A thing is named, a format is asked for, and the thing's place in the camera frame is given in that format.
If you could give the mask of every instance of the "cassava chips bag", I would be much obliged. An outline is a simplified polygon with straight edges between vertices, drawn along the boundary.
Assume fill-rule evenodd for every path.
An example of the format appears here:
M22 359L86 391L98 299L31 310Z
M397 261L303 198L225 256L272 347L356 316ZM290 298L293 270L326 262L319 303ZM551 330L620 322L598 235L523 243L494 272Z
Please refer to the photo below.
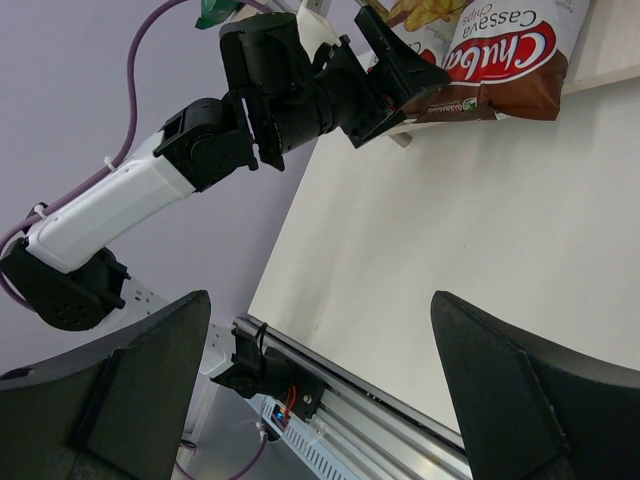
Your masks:
M425 60L441 67L464 8L473 0L396 0L387 24Z
M476 0L444 61L453 82L407 109L420 122L555 120L589 0Z

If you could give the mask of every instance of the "white cable tie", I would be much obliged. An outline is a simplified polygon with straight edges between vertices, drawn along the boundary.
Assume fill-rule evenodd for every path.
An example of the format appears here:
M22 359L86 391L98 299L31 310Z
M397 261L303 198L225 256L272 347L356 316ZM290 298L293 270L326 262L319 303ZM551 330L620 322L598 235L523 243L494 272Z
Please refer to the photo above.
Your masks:
M117 168L113 166L113 161L111 160L111 157L109 156L104 157L104 163L107 167L109 167L109 170L111 170L112 172L115 172L117 170Z
M44 213L44 205L42 205L41 203L33 207L33 211L38 215L40 215L40 218L42 218L43 220L47 218L47 216Z

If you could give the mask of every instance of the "white shelf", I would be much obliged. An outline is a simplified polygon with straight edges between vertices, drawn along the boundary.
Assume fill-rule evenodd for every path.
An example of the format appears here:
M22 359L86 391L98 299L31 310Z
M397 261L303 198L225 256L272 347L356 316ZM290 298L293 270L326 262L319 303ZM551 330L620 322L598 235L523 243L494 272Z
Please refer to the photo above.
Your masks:
M592 0L576 44L563 95L640 76L640 2ZM408 123L387 132L394 135L435 123Z

